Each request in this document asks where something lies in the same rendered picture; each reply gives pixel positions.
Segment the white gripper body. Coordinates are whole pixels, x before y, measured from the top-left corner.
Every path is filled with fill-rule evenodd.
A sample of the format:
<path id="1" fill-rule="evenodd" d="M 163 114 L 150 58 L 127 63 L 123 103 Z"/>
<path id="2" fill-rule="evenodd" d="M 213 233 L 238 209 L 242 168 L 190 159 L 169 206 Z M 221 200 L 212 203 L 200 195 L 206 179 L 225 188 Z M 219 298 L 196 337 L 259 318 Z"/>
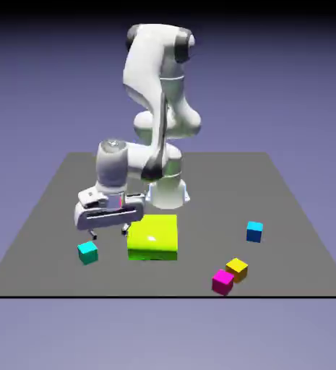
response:
<path id="1" fill-rule="evenodd" d="M 120 210 L 86 209 L 78 202 L 74 209 L 74 224 L 78 230 L 87 231 L 140 221 L 144 214 L 145 201 L 142 198 L 126 198 L 126 204 Z"/>

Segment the small teal cube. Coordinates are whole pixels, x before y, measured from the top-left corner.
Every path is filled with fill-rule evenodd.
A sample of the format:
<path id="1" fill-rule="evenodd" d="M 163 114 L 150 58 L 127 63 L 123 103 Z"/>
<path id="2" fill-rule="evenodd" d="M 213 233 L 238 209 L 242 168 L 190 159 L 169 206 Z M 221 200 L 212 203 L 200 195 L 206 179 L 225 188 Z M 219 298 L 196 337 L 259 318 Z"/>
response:
<path id="1" fill-rule="evenodd" d="M 79 259 L 86 265 L 98 261 L 98 248 L 93 241 L 88 241 L 77 246 Z"/>

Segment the small magenta cube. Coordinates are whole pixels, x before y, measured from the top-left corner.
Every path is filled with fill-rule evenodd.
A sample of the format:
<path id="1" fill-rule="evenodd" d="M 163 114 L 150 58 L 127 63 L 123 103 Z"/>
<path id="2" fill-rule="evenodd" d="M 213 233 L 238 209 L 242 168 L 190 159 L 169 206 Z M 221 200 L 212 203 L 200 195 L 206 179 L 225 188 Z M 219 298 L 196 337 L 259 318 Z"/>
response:
<path id="1" fill-rule="evenodd" d="M 227 296 L 233 287 L 234 275 L 219 269 L 212 276 L 212 290 L 222 296 Z"/>

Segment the small yellow cube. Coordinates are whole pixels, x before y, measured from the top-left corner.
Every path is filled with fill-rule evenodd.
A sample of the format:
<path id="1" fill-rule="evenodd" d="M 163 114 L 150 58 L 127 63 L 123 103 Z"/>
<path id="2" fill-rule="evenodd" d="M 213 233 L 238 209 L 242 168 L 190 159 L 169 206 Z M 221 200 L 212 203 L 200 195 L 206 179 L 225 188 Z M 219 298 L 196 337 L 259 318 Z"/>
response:
<path id="1" fill-rule="evenodd" d="M 240 283 L 247 276 L 248 264 L 239 258 L 233 258 L 226 263 L 225 271 L 233 275 L 235 283 Z"/>

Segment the small blue cube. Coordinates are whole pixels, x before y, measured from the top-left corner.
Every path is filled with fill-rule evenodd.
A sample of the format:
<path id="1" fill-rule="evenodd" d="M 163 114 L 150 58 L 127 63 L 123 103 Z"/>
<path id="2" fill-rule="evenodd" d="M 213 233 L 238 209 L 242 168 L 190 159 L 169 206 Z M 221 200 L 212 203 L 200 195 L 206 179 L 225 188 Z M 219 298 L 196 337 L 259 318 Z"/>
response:
<path id="1" fill-rule="evenodd" d="M 262 241 L 263 229 L 263 223 L 249 221 L 246 227 L 246 241 L 260 243 Z"/>

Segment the large yellow-green box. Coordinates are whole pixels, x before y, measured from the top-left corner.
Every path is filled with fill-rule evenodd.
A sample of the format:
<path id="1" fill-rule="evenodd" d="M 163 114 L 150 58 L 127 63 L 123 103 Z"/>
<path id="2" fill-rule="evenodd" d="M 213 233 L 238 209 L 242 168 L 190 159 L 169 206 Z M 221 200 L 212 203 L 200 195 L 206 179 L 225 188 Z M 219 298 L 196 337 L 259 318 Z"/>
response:
<path id="1" fill-rule="evenodd" d="M 131 224 L 126 246 L 129 260 L 177 260 L 177 215 L 145 215 Z"/>

